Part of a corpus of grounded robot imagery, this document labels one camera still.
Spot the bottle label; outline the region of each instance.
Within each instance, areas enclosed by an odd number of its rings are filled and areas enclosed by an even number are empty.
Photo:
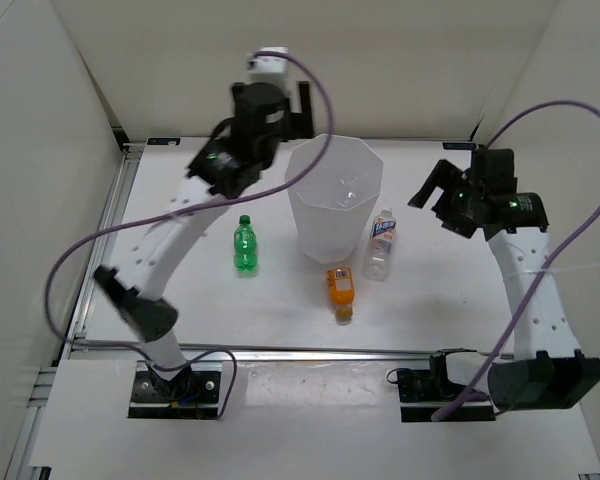
[[[373,242],[375,248],[381,248],[389,253],[391,252],[391,247],[393,247],[395,233],[395,220],[385,220],[382,217],[378,217],[371,229],[371,242]]]

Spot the green bottle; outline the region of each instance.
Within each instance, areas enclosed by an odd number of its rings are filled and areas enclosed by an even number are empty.
[[[233,234],[233,249],[235,250],[233,263],[236,268],[243,272],[253,272],[258,265],[258,242],[249,215],[240,217],[240,225]]]

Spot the bottle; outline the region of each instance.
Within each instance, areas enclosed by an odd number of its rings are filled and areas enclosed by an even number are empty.
[[[258,266],[258,243],[249,215],[240,216],[240,225],[233,234],[233,263],[242,272],[253,272]]]
[[[389,256],[396,235],[396,219],[390,208],[383,208],[371,227],[371,238],[364,259],[362,274],[378,282],[389,275]]]
[[[338,320],[348,320],[353,315],[353,275],[350,268],[332,268],[327,271],[329,298]]]

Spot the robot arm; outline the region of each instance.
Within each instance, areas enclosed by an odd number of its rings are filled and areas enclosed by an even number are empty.
[[[265,48],[286,53],[286,48]],[[173,327],[177,310],[162,298],[169,278],[205,230],[228,209],[223,200],[239,197],[269,168],[280,142],[314,136],[307,82],[299,83],[301,113],[292,113],[286,90],[286,60],[258,57],[249,63],[252,83],[231,87],[234,116],[223,120],[187,167],[173,213],[200,203],[218,204],[195,215],[174,213],[154,225],[115,268],[94,272],[98,286],[118,310],[155,365],[185,363]],[[189,366],[163,371],[148,366],[154,389],[167,401],[190,396],[199,388]]]
[[[479,149],[463,172],[440,160],[409,205],[422,208],[434,189],[442,226],[470,238],[483,229],[502,274],[509,309],[518,308],[549,253],[548,221],[540,197],[518,193],[511,150]],[[485,361],[477,352],[438,355],[436,371],[467,385]],[[476,389],[500,410],[570,408],[598,381],[600,360],[585,358],[562,307],[555,279],[546,273],[514,330],[514,360],[493,363]]]

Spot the blue label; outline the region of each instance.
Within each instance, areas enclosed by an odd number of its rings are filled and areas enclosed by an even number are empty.
[[[374,223],[373,230],[371,230],[371,237],[377,237],[378,235],[381,235],[384,232],[388,232],[389,230],[393,230],[395,228],[396,222],[393,221]]]

